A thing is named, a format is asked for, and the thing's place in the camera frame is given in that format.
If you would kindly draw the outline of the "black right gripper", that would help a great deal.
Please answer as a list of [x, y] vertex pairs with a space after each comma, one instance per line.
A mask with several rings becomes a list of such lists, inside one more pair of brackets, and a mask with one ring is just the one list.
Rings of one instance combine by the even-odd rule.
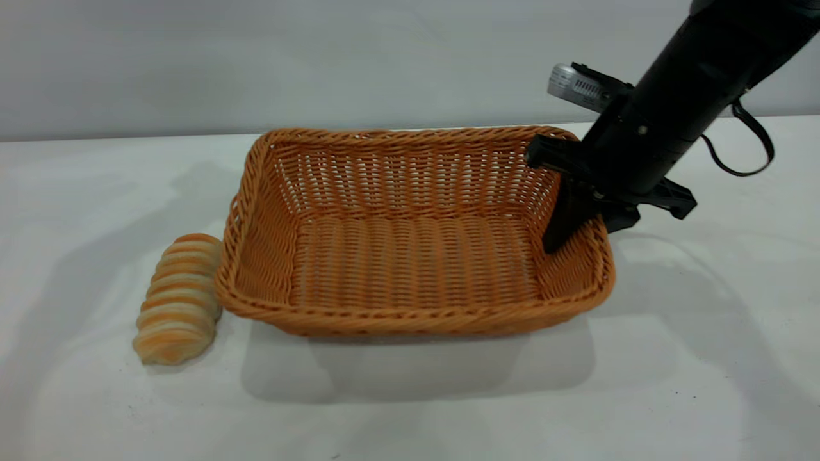
[[554, 254], [590, 219], [601, 214], [608, 234], [632, 228], [639, 204], [685, 218], [691, 192], [667, 179], [669, 170], [705, 131], [705, 96], [688, 88], [656, 85], [551, 85], [550, 94], [600, 116], [580, 142], [536, 135], [525, 160], [531, 168], [562, 175], [542, 236]]

